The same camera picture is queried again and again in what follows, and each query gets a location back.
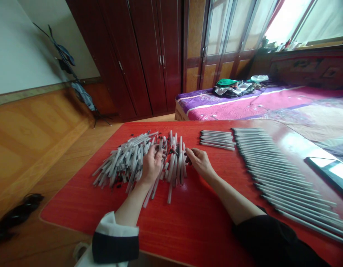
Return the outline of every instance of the wardrobe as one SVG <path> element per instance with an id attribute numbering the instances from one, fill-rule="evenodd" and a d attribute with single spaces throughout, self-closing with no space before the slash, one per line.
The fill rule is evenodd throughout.
<path id="1" fill-rule="evenodd" d="M 182 92 L 181 0 L 66 0 L 124 120 L 173 113 Z"/>

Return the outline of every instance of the table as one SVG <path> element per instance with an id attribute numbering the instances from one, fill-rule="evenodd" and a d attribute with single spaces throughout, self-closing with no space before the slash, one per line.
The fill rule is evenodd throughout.
<path id="1" fill-rule="evenodd" d="M 264 128 L 323 198 L 338 204 L 335 211 L 343 219 L 343 197 L 303 161 L 308 156 L 336 158 L 284 124 L 272 120 L 125 123 L 48 203 L 41 217 L 93 234 L 101 217 L 116 210 L 127 195 L 124 193 L 126 184 L 112 193 L 108 188 L 94 188 L 91 174 L 109 152 L 127 141 L 131 134 L 137 136 L 151 130 L 167 136 L 172 129 L 173 133 L 183 136 L 187 147 L 205 150 L 215 171 L 241 194 L 292 227 L 298 237 L 329 264 L 343 266 L 342 244 L 284 218 L 260 198 L 237 150 L 232 152 L 199 145 L 201 130 L 229 131 L 231 127 Z M 186 265 L 253 266 L 250 255 L 232 235 L 232 222 L 217 195 L 192 167 L 187 168 L 187 173 L 185 184 L 173 190 L 170 205 L 167 204 L 169 184 L 161 182 L 155 199 L 142 209 L 137 224 L 140 227 L 140 249 Z"/>

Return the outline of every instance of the floor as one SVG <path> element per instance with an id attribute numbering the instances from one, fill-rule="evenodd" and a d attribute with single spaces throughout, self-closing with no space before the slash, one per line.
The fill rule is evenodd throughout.
<path id="1" fill-rule="evenodd" d="M 139 122 L 173 121 L 174 114 L 144 119 Z M 90 157 L 123 124 L 118 116 L 113 117 L 112 127 L 99 121 L 95 129 L 88 129 L 58 160 L 58 162 L 33 187 L 31 192 L 45 196 L 42 204 L 22 225 L 13 229 L 17 235 L 9 242 L 0 244 L 0 266 L 71 267 L 75 265 L 73 250 L 79 242 L 91 241 L 87 234 L 42 222 L 39 214 L 45 204 L 73 177 Z M 142 255 L 142 264 L 134 266 L 176 266 L 152 256 Z"/>

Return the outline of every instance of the phone screen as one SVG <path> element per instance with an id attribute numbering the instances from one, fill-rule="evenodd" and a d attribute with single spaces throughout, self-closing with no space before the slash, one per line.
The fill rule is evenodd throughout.
<path id="1" fill-rule="evenodd" d="M 305 159 L 315 170 L 343 192 L 343 163 L 334 159 L 308 157 Z"/>

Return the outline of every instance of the bedspread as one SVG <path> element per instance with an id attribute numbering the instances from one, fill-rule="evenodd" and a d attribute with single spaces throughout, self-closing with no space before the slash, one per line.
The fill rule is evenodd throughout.
<path id="1" fill-rule="evenodd" d="M 323 148 L 343 149 L 343 88 L 261 88 L 239 98 L 220 98 L 212 89 L 176 98 L 190 120 L 273 119 Z"/>

